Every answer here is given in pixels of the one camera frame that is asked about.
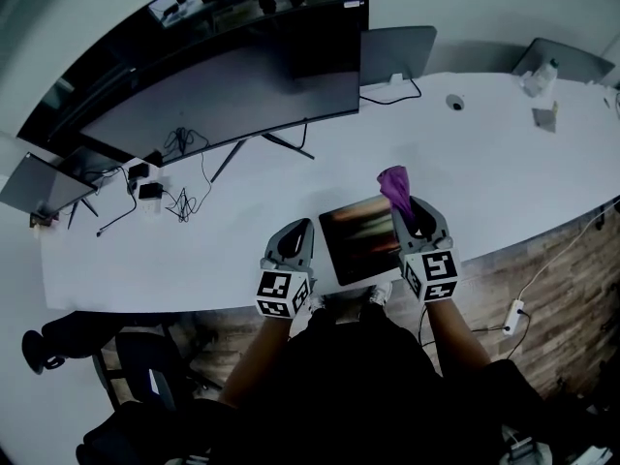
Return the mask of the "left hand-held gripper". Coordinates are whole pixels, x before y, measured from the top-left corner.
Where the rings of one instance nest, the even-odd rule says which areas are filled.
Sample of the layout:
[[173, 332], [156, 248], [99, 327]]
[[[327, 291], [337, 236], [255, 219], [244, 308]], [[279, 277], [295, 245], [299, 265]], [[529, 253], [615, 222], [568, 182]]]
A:
[[255, 297], [261, 315], [293, 319], [313, 293], [314, 240], [313, 222], [302, 218], [282, 228], [267, 242]]

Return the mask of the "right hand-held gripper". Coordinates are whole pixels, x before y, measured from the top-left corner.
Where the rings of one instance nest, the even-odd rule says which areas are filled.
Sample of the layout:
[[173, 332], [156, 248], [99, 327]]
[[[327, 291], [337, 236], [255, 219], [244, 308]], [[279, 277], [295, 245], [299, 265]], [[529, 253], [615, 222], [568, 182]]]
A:
[[460, 260], [447, 220], [425, 200], [410, 196], [410, 205], [414, 215], [410, 233], [401, 211], [396, 206], [391, 209], [401, 276], [420, 303], [451, 299], [459, 281]]

